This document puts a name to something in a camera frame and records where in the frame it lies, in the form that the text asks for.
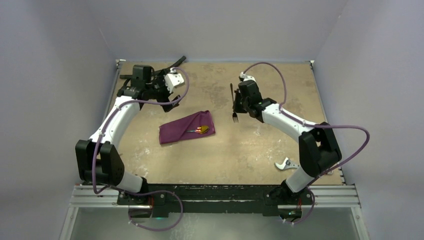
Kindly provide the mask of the purple cloth napkin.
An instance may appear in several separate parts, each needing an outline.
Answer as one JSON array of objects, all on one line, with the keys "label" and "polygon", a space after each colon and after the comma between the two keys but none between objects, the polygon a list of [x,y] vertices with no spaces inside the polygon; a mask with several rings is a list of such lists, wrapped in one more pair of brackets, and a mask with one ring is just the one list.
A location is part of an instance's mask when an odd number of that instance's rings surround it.
[{"label": "purple cloth napkin", "polygon": [[[195,130],[201,126],[209,127],[205,133]],[[212,114],[209,110],[198,111],[186,117],[165,123],[159,127],[159,144],[168,145],[180,141],[194,140],[212,136],[216,133]]]}]

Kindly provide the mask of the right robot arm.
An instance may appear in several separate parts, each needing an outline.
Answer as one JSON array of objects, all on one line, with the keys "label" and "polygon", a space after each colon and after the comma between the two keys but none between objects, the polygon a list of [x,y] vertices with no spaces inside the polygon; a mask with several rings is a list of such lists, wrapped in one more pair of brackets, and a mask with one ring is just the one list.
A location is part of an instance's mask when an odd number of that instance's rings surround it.
[{"label": "right robot arm", "polygon": [[342,158],[331,126],[297,118],[284,111],[271,98],[262,98],[254,80],[244,80],[235,92],[234,110],[282,131],[298,144],[300,166],[281,184],[280,196],[288,204],[300,198],[301,191],[315,178],[329,170]]}]

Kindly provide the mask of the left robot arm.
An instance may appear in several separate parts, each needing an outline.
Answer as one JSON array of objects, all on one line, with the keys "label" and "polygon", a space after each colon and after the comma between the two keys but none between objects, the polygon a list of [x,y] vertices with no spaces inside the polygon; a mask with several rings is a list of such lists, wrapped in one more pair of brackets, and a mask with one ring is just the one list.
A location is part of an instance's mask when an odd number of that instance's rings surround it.
[{"label": "left robot arm", "polygon": [[113,188],[129,193],[132,201],[142,205],[149,199],[147,180],[126,170],[118,152],[120,142],[143,106],[162,106],[166,113],[176,108],[189,91],[190,79],[179,64],[160,70],[136,64],[130,75],[120,79],[124,83],[102,124],[75,145],[78,173],[92,184],[95,194]]}]

